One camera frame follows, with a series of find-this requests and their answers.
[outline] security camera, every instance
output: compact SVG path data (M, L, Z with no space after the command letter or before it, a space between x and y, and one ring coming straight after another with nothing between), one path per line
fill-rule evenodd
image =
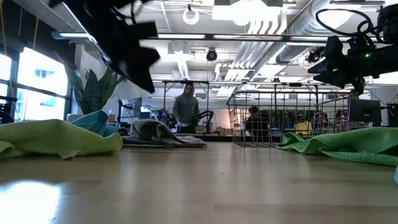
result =
M217 60L217 53L215 49L209 49L206 56L207 61L214 62Z

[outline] yellow chair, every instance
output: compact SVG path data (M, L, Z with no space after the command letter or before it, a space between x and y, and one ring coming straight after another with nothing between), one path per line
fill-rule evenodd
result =
M294 129L296 130L296 134L302 134L303 136L306 135L307 137L309 137L312 132L312 125L311 122L304 121L298 123L297 125L295 124Z

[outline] ceiling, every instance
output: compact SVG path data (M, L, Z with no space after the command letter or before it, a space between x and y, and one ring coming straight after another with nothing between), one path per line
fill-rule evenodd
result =
M49 0L14 0L16 3L20 4L23 8L29 12L37 15L41 20L46 22L48 25L54 27L60 32L83 32L79 23L70 14L67 8L60 4L57 7L50 9L47 7ZM182 33L182 34L247 34L251 31L251 23L245 26L238 26L233 21L228 20L213 20L212 13L218 9L218 2L220 0L193 0L193 1L181 1L181 0L169 0L169 1L152 1L146 5L136 4L134 6L135 11L139 10L139 14L136 17L138 22L142 21L155 21L159 33ZM289 2L285 2L283 9L280 10L277 22L279 26L277 30L274 30L271 34L277 34L277 32L290 32L292 31L299 22L297 19L294 23L289 24L289 22L307 5L308 0L296 0L296 4L293 5ZM190 3L191 9L193 11L197 10L199 12L199 20L196 24L187 24L183 19L183 14L188 8L187 4ZM361 7L360 10L365 12L372 18L373 23L376 23L377 13L376 6ZM120 9L121 13L129 14L131 10L131 5L124 6ZM283 16L286 18L286 23L288 24L287 29L283 29ZM191 19L193 17L193 12L189 12L187 17ZM344 21L341 22L341 26L338 26L339 30L345 32L352 32L356 30L356 26L363 19L359 16L347 16ZM264 30L265 34L271 32L271 28L268 27L267 31ZM257 30L257 34L260 33L262 27ZM206 80L214 79L218 77L219 81L224 80L228 77L228 67L219 70L219 75L217 76L218 68L221 65L232 65L235 60L240 59L242 55L238 55L238 52L243 49L245 44L242 41L185 41L185 45L188 47L186 54L189 54L188 59L176 60L173 54L170 53L170 41L169 40L143 40L142 45L150 46L156 48L162 59L151 67L151 74L155 80L160 79L178 79L178 75L181 72L182 65L186 65L188 68L188 74L195 74L196 79ZM274 77L278 77L282 82L307 82L311 80L311 76L307 73L308 63L304 62L305 53L308 51L299 52L295 56L294 60L291 61L286 66L280 66L281 69L276 68L275 72L268 74L271 70L274 71L274 67L269 65L272 59L271 53L275 48L275 45L269 46L268 50L259 50L259 60L256 65L250 68L251 70L244 70L229 78L229 80L224 81L256 81L256 82L266 82L270 81ZM261 47L261 43L251 44L253 48L252 52L247 51L246 61L250 61L250 58L254 58L256 53L256 48ZM215 62L208 62L206 60L206 54L208 49L215 49L218 54L218 59ZM99 52L90 49L89 45L86 45L86 50L90 51L92 55L96 55L99 58ZM242 88L242 85L236 86L235 91ZM261 86L255 85L254 89L261 89Z

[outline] gray hoodie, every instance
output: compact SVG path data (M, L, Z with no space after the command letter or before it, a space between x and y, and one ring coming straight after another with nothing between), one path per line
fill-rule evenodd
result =
M199 113L199 102L192 95L182 93L175 98L173 116L177 119L178 125L187 127L194 124L192 114Z

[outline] teal cloth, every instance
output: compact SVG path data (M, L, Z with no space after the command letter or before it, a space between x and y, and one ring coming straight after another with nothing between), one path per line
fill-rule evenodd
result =
M117 127L107 125L107 123L108 115L101 110L86 114L71 122L71 124L79 128L84 128L102 137L107 137L118 132Z
M398 128L364 128L303 139L285 133L278 149L327 155L350 162L398 166Z
M0 159L28 154L60 156L63 159L122 148L119 134L102 137L58 119L11 123L0 126Z

